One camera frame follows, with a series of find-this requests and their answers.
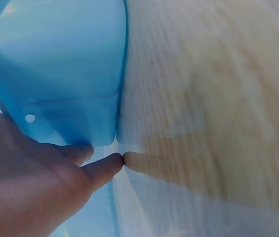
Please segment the small hole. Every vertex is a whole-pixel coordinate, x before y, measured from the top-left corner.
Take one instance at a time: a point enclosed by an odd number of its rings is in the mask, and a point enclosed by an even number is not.
[[[32,122],[35,121],[35,116],[34,115],[26,115],[25,116],[25,121],[29,122],[29,123],[32,123]]]

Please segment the hand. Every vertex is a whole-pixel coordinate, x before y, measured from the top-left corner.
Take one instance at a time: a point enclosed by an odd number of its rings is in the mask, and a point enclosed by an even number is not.
[[[47,236],[120,171],[121,155],[80,165],[91,145],[59,147],[25,136],[0,114],[0,237]]]

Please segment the blue plastic container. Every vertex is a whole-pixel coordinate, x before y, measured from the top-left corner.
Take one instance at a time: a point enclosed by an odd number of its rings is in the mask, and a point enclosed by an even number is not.
[[[42,143],[110,145],[124,0],[0,0],[0,108]]]

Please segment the wood grain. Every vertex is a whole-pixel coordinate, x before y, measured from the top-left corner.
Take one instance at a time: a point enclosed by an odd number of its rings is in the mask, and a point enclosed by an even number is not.
[[[126,165],[279,211],[279,1],[128,0]]]

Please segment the light wood panel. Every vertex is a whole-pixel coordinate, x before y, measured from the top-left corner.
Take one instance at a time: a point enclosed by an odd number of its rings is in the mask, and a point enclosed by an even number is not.
[[[127,4],[119,137],[143,152],[127,153],[126,165],[279,211],[279,1]]]

